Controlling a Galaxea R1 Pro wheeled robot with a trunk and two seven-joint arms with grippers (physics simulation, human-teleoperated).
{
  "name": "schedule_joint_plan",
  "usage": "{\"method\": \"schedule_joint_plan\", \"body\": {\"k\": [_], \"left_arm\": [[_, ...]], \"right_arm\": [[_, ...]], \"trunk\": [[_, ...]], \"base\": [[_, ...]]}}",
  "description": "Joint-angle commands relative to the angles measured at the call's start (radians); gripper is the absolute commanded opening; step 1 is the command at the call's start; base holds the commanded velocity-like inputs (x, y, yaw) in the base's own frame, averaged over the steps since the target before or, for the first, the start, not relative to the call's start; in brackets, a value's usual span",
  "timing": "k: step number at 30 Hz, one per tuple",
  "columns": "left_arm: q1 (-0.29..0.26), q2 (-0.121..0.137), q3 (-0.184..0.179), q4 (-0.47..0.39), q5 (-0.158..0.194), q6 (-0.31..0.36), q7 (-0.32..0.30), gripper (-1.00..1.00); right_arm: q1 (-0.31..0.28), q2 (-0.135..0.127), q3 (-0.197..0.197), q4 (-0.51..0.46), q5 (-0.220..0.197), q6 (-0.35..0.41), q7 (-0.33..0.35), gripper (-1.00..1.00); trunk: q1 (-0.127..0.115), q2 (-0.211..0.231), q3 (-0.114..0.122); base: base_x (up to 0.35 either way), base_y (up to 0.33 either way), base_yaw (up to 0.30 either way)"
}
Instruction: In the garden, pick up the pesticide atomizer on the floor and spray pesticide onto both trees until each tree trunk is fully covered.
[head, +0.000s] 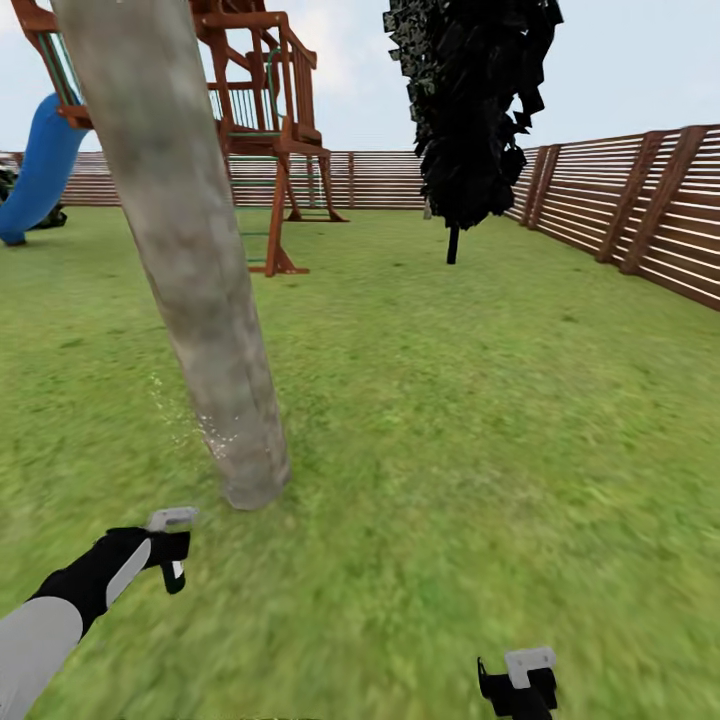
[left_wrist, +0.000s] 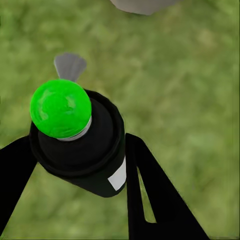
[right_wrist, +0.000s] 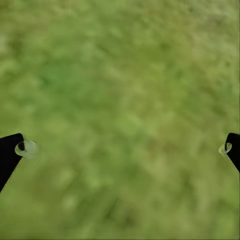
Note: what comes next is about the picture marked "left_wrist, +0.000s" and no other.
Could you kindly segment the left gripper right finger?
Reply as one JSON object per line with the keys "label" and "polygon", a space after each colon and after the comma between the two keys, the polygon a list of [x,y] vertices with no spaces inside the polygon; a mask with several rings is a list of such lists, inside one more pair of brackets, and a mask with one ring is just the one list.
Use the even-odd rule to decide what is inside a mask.
{"label": "left gripper right finger", "polygon": [[[129,240],[209,240],[144,141],[125,134]],[[139,168],[156,223],[145,220]]]}

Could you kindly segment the pesticide atomizer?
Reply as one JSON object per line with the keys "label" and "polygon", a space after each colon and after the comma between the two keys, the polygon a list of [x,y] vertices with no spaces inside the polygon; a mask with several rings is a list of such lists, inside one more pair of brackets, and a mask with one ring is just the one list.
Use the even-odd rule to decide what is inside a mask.
{"label": "pesticide atomizer", "polygon": [[117,106],[83,89],[85,62],[63,53],[54,60],[59,79],[47,81],[30,101],[31,151],[50,174],[111,198],[126,185],[126,133]]}

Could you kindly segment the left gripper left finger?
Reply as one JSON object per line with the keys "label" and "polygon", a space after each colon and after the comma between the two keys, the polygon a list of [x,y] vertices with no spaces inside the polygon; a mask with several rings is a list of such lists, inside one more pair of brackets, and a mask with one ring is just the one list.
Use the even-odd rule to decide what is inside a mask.
{"label": "left gripper left finger", "polygon": [[0,150],[0,236],[37,162],[29,135]]}

